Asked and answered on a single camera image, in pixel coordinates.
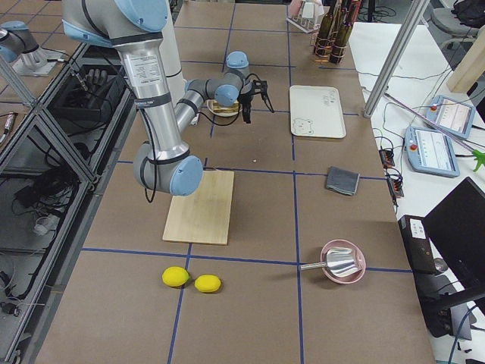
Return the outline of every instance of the white tray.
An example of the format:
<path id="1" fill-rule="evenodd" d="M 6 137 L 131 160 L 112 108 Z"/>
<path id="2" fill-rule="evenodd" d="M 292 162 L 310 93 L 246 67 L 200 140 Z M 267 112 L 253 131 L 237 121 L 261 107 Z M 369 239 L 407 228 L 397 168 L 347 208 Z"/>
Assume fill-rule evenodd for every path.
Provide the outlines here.
<path id="1" fill-rule="evenodd" d="M 290 128 L 298 137 L 343 138 L 339 91 L 326 86 L 289 88 Z"/>

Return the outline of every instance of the folded towel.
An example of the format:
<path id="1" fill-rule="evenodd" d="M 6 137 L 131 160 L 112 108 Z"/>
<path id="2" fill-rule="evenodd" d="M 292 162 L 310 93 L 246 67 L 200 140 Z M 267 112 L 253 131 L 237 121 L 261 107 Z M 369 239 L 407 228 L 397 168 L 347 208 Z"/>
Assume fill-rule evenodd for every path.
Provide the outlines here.
<path id="1" fill-rule="evenodd" d="M 360 176 L 356 172 L 330 167 L 326 187 L 328 190 L 352 196 L 357 193 L 358 179 Z"/>

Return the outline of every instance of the wooden cutting board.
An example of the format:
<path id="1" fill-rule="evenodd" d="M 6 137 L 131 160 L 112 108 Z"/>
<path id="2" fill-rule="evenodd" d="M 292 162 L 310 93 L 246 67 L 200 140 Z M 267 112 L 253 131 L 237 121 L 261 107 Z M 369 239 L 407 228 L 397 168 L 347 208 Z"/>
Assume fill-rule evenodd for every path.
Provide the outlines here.
<path id="1" fill-rule="evenodd" d="M 227 245 L 234 172 L 204 171 L 192 195 L 172 197 L 163 240 Z"/>

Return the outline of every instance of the metal spatula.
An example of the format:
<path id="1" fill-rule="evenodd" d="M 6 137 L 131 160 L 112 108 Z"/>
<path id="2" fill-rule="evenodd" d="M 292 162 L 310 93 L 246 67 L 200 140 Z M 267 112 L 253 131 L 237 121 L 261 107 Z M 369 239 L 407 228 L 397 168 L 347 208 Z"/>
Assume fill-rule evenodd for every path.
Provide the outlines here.
<path id="1" fill-rule="evenodd" d="M 347 277 L 362 270 L 355 257 L 355 250 L 351 248 L 332 248 L 325 255 L 323 262 L 300 265 L 304 271 L 313 268 L 326 268 L 336 277 Z"/>

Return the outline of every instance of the yellow lemon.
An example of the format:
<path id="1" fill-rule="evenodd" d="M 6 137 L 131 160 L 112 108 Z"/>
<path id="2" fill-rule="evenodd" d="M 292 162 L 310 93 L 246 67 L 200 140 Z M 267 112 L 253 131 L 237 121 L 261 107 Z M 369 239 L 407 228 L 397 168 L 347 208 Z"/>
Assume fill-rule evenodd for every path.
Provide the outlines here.
<path id="1" fill-rule="evenodd" d="M 179 287 L 189 279 L 189 272 L 182 267 L 168 267 L 161 275 L 161 280 L 169 287 Z"/>
<path id="2" fill-rule="evenodd" d="M 221 280 L 217 275 L 201 275 L 196 279 L 195 286 L 203 293 L 212 293 L 221 287 Z"/>

